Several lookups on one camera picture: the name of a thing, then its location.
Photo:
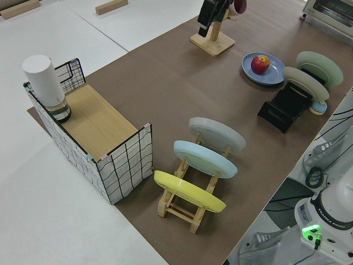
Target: wooden block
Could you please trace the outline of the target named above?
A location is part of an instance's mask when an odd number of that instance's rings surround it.
[[[16,17],[17,15],[23,14],[27,11],[40,7],[39,0],[29,0],[22,4],[18,4],[17,6],[10,7],[0,11],[1,16],[4,19],[9,19]]]
[[[123,6],[126,6],[127,5],[127,0],[113,0],[113,1],[110,1],[108,3],[105,3],[105,4],[102,4],[100,6],[97,6],[95,8],[95,12],[98,14],[98,15],[103,15],[107,12],[110,12],[114,9],[117,9],[119,7],[123,7]]]
[[[89,84],[68,93],[66,101],[72,114],[62,126],[96,161],[137,132]]]
[[[208,52],[212,56],[218,56],[221,53],[234,46],[236,43],[233,39],[227,35],[219,32],[217,40],[213,41],[210,39],[212,27],[209,28],[207,36],[203,38],[199,34],[195,34],[191,37],[190,41]]]

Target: blue plate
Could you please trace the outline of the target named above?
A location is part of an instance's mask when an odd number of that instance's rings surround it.
[[[211,176],[221,173],[219,178],[232,178],[238,173],[237,167],[219,153],[193,142],[175,141],[174,153],[197,170]]]
[[[253,58],[258,55],[265,55],[270,59],[270,66],[262,75],[254,73],[251,67]],[[285,65],[273,55],[265,54],[263,52],[252,52],[243,58],[242,66],[244,73],[256,83],[272,86],[284,81],[282,71],[285,68]]]

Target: wooden mug tree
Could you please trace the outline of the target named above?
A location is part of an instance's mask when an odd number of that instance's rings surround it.
[[[236,43],[226,34],[220,32],[221,25],[221,22],[214,22],[213,26],[210,27],[205,38],[203,38],[199,34],[195,34],[191,37],[190,41],[196,44],[204,51],[208,52],[212,56],[220,55],[221,53],[234,46],[234,44]]]

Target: apple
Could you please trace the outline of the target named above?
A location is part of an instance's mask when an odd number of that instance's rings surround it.
[[[252,60],[252,70],[257,75],[262,75],[270,66],[270,59],[265,55],[255,56]]]

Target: yellow plate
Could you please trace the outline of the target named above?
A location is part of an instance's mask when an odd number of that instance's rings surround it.
[[[162,188],[167,189],[198,207],[205,207],[208,211],[219,213],[226,207],[224,202],[211,193],[171,174],[155,171],[154,181]]]

